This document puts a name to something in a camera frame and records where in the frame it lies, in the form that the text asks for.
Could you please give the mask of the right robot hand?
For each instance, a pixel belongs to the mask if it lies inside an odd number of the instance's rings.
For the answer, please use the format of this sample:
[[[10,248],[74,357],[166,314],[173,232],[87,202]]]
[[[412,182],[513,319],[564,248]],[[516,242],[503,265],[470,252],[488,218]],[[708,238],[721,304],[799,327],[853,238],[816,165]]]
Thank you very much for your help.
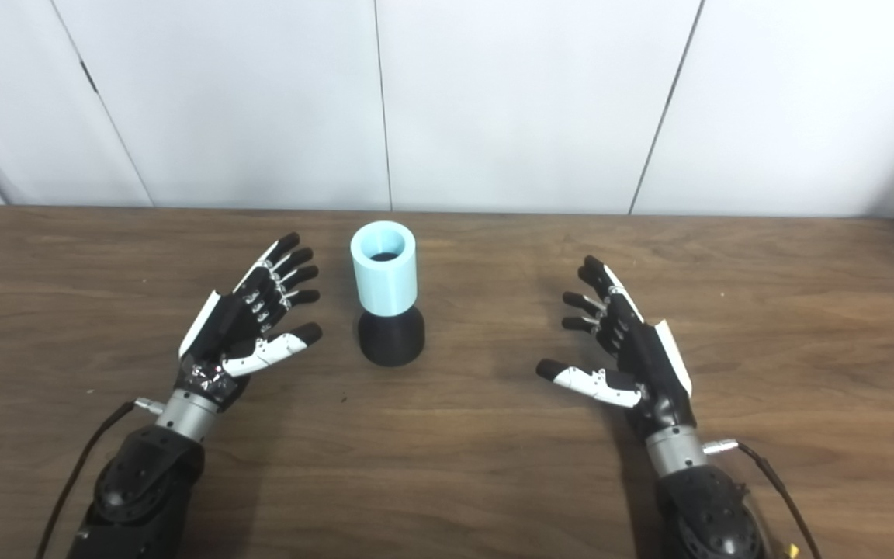
[[[569,332],[589,334],[612,359],[609,368],[586,370],[542,359],[536,375],[604,404],[625,409],[640,439],[664,429],[698,427],[692,382],[666,321],[649,323],[624,283],[605,262],[586,255],[577,270],[595,296],[567,291],[562,301],[583,311],[562,318]]]

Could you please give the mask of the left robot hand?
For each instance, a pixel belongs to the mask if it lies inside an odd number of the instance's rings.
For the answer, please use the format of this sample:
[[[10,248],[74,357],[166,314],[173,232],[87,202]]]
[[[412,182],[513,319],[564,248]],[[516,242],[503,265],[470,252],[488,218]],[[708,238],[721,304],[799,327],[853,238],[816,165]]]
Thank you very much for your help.
[[[223,413],[255,373],[322,339],[315,322],[290,332],[276,330],[293,308],[320,298],[318,290],[300,287],[319,275],[313,255],[297,233],[288,233],[270,244],[233,290],[213,290],[178,348],[174,388],[210,401]]]

